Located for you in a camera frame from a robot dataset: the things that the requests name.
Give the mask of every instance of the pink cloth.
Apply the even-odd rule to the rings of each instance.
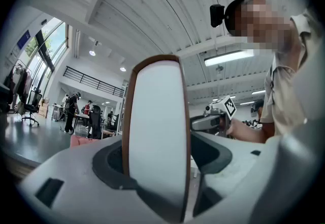
[[[89,139],[85,137],[80,137],[76,135],[72,135],[70,138],[70,148],[78,145],[85,145],[89,143],[93,143],[99,141],[99,139]]]

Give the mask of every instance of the cap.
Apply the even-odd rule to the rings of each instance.
[[[224,24],[232,36],[235,36],[235,10],[245,0],[232,1],[224,12]]]

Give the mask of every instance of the person in black clothes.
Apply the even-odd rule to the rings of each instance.
[[[70,133],[70,134],[73,133],[72,121],[73,121],[73,117],[75,115],[76,110],[77,110],[77,114],[79,114],[77,99],[79,99],[80,96],[81,96],[81,94],[78,92],[78,93],[73,94],[70,97],[66,128],[64,129],[64,131],[66,133]]]

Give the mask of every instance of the white panel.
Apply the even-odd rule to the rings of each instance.
[[[183,205],[186,183],[185,122],[179,64],[158,61],[142,69],[132,105],[130,176],[177,207]]]

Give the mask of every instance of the wooden edge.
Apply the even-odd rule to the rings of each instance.
[[[136,87],[137,76],[140,70],[146,66],[155,63],[161,60],[172,60],[179,63],[181,70],[181,77],[183,82],[183,95],[184,95],[184,107],[185,107],[185,127],[186,127],[186,181],[185,181],[185,193],[184,193],[184,202],[183,209],[181,213],[181,221],[184,220],[186,212],[186,204],[188,198],[189,190],[189,180],[190,180],[190,154],[191,154],[191,144],[190,144],[190,127],[189,127],[189,111],[188,111],[188,101],[187,101],[187,92],[186,84],[183,74],[183,67],[180,61],[180,58],[171,54],[161,54],[149,57],[144,61],[136,65],[131,73],[129,85],[127,88],[126,100],[125,100],[125,111],[124,111],[124,122],[123,122],[123,135],[122,135],[122,163],[123,163],[123,172],[125,175],[129,176],[129,165],[128,165],[128,152],[129,152],[129,134],[130,134],[130,124],[131,124],[131,111],[133,105],[134,91]]]

